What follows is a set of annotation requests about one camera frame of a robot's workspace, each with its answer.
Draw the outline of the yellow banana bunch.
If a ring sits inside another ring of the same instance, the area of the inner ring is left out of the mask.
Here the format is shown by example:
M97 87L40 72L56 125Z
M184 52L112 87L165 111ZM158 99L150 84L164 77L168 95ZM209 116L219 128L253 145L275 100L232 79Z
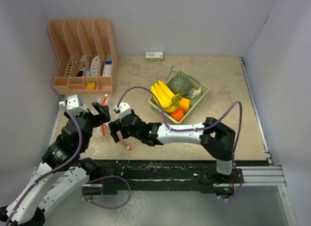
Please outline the yellow banana bunch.
M166 113L174 113L180 108L181 96L179 94L175 95L163 81L154 82L150 90L155 95L153 97L155 103L162 106Z

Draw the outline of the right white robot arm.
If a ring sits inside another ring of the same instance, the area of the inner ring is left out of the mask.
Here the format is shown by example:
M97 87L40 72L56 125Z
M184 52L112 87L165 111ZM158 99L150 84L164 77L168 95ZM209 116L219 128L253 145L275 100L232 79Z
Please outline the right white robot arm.
M235 131L215 118L207 117L204 122L193 125L165 125L160 122L146 123L133 110L108 124L115 143L122 138L136 138L148 146L170 143L201 145L216 159L216 177L222 183L233 178L232 162L235 147Z

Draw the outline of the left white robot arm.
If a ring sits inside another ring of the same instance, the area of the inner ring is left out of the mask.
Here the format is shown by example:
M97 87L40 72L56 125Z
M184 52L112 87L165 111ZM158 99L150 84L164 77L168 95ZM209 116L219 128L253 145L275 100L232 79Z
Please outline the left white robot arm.
M37 173L23 192L12 204L1 209L2 221L6 225L29 221L34 216L39 201L88 147L92 130L110 121L109 107L98 102L92 103L97 115L93 115L85 105L74 100L60 102L59 106L65 111L67 124L56 141L48 147Z

